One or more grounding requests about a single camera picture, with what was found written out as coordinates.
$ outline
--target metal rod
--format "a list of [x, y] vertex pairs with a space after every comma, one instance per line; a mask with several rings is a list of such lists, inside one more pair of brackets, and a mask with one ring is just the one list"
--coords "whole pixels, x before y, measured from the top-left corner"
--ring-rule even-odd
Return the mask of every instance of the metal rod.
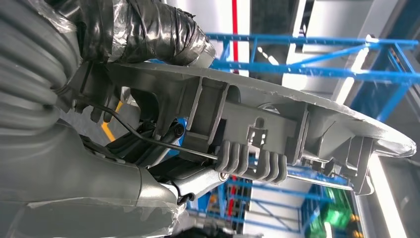
[[111, 114], [112, 116], [115, 117], [115, 119], [117, 119], [121, 123], [121, 125], [123, 125], [123, 127], [125, 127], [129, 132], [133, 133], [133, 135], [135, 135], [136, 137], [138, 137], [141, 140], [147, 141], [147, 142], [155, 144], [155, 145], [163, 146], [163, 147], [166, 147], [166, 148], [169, 148], [169, 149], [183, 151], [183, 152], [187, 152], [187, 153], [190, 153], [190, 154], [203, 156], [203, 157], [206, 157], [206, 158], [209, 158], [209, 159], [212, 159], [212, 160], [217, 160], [217, 156], [214, 156], [214, 155], [210, 155], [210, 154], [207, 154], [207, 153], [202, 153], [202, 152], [198, 152], [198, 151], [195, 151], [195, 150], [182, 148], [182, 147], [177, 146], [177, 145], [172, 145], [172, 144], [169, 144], [169, 143], [166, 143], [166, 142], [162, 142], [162, 141], [158, 141], [158, 140], [154, 140], [154, 139], [142, 136], [134, 128], [132, 128], [130, 125], [126, 124], [120, 118], [120, 115], [117, 112], [115, 112], [114, 110], [112, 110], [110, 108], [107, 108], [103, 105], [91, 102], [84, 97], [78, 97], [78, 100], [83, 101], [84, 103], [86, 103], [88, 105], [91, 105], [94, 108], [100, 109], [104, 112], [107, 112], [107, 113]]
[[365, 43], [377, 43], [379, 45], [399, 44], [404, 48], [414, 49], [418, 44], [415, 40], [394, 40], [394, 39], [357, 39], [357, 38], [327, 38], [327, 37], [293, 37], [286, 35], [232, 35], [220, 33], [207, 33], [207, 37], [211, 40], [219, 41], [255, 41], [259, 43], [272, 43], [279, 45], [288, 44], [306, 44], [306, 45], [332, 45], [332, 46], [357, 46]]
[[258, 189], [267, 190], [267, 191], [281, 192], [284, 194], [305, 197], [307, 199], [313, 199], [313, 200], [318, 200], [318, 201], [333, 202], [333, 200], [329, 197], [321, 197], [318, 194], [293, 191], [293, 190], [288, 190], [281, 187], [262, 186], [260, 184], [252, 184], [252, 183], [239, 182], [239, 181], [227, 181], [227, 183], [231, 185], [236, 185], [236, 186], [251, 187], [251, 188], [258, 188]]
[[256, 51], [257, 51], [257, 45], [258, 45], [258, 39], [255, 39], [254, 40], [254, 46], [252, 47], [252, 52], [251, 52], [251, 59], [250, 59], [251, 63], [254, 62], [255, 54], [256, 54]]
[[333, 67], [314, 67], [314, 66], [294, 66], [294, 65], [272, 65], [269, 63], [243, 63], [243, 62], [227, 62], [214, 60], [211, 65], [212, 68], [218, 70], [227, 69], [243, 69], [253, 72], [266, 72], [266, 73], [291, 73], [302, 74], [309, 76], [323, 76], [323, 77], [336, 77], [345, 78], [352, 77], [361, 81], [369, 82], [384, 82], [384, 83], [420, 83], [420, 73], [416, 72], [384, 72], [376, 70], [351, 70]]
[[327, 186], [327, 187], [333, 187], [333, 188], [338, 188], [338, 189], [342, 189], [342, 190], [353, 190], [353, 188], [351, 186], [348, 185], [341, 185], [341, 184], [336, 184], [336, 183], [331, 183], [331, 182], [325, 182], [325, 181], [319, 181], [313, 178], [306, 178], [306, 177], [301, 177], [301, 176], [297, 176], [297, 175], [287, 175], [288, 178], [291, 179], [297, 179], [300, 181], [304, 181], [304, 182], [310, 182], [313, 184], [318, 184], [321, 186]]

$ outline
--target white wall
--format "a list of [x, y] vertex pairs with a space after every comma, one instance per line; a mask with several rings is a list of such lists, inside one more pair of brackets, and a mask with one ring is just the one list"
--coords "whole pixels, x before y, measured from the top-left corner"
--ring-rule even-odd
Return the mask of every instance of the white wall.
[[[288, 190], [301, 191], [305, 193], [307, 193], [309, 189], [311, 188], [310, 183], [302, 182], [302, 181], [298, 181], [298, 180], [290, 179], [290, 178], [287, 178], [280, 185], [267, 184], [266, 186], [280, 187], [280, 188], [284, 188]], [[304, 201], [303, 197], [288, 195], [288, 194], [279, 193], [279, 192], [267, 191], [267, 190], [262, 190], [262, 189], [257, 189], [257, 188], [253, 188], [253, 190], [251, 191], [251, 198], [258, 199], [258, 200], [271, 201], [275, 203], [287, 204], [289, 206], [294, 206], [294, 207], [301, 207]], [[273, 205], [266, 205], [266, 204], [264, 204], [263, 206], [267, 208], [270, 212], [272, 212], [274, 215], [296, 219], [296, 220], [298, 219], [298, 213], [296, 210], [277, 207]], [[266, 211], [264, 211], [259, 205], [257, 205], [254, 202], [250, 203], [250, 211], [266, 213]], [[245, 220], [258, 221], [258, 222], [282, 227], [282, 224], [279, 223], [275, 218], [269, 218], [266, 216], [256, 215], [249, 212], [245, 212]], [[284, 220], [283, 222], [292, 229], [297, 230], [299, 228], [299, 224], [297, 222], [286, 221], [286, 220]], [[279, 237], [302, 238], [303, 237], [302, 234], [294, 234], [287, 231], [279, 231], [276, 229], [265, 228], [261, 226], [248, 224], [248, 223], [244, 224], [243, 233], [250, 234], [250, 235], [264, 234], [265, 238], [279, 238]]]
[[[193, 15], [194, 20], [206, 33], [233, 33], [233, 16], [231, 0], [167, 0], [167, 4], [180, 8]], [[251, 0], [237, 1], [238, 34], [249, 35]], [[212, 41], [216, 48], [216, 57], [219, 58], [223, 52], [223, 43]], [[238, 61], [249, 62], [249, 43], [238, 43]], [[230, 44], [230, 56], [228, 60], [233, 61], [233, 44]], [[240, 70], [243, 76], [248, 76], [246, 70]]]

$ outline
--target ceiling light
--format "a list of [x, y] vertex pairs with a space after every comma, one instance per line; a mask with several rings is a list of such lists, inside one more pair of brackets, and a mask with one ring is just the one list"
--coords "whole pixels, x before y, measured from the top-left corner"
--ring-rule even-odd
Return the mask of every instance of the ceiling light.
[[[366, 40], [367, 41], [371, 41], [372, 39], [373, 38], [370, 35], [366, 36]], [[368, 56], [368, 53], [369, 53], [369, 48], [368, 47], [365, 47], [365, 48], [361, 49], [358, 52], [358, 54], [356, 56], [356, 59], [355, 59], [355, 61], [354, 61], [354, 63], [353, 63], [353, 65], [352, 65], [352, 67], [351, 67], [350, 70], [353, 71], [353, 72], [360, 71], [360, 69], [362, 68], [363, 63], [365, 62], [366, 56]], [[338, 104], [344, 104], [344, 102], [347, 99], [347, 96], [350, 93], [350, 90], [352, 89], [352, 86], [354, 84], [354, 81], [355, 80], [352, 77], [347, 77], [344, 80], [344, 83], [341, 86], [340, 91], [338, 93], [337, 99], [335, 99], [335, 102], [336, 103], [338, 103]]]
[[270, 56], [268, 57], [268, 61], [272, 64], [272, 65], [278, 65], [278, 61], [273, 57]]
[[407, 238], [385, 172], [377, 154], [374, 153], [370, 156], [368, 166], [390, 237]]

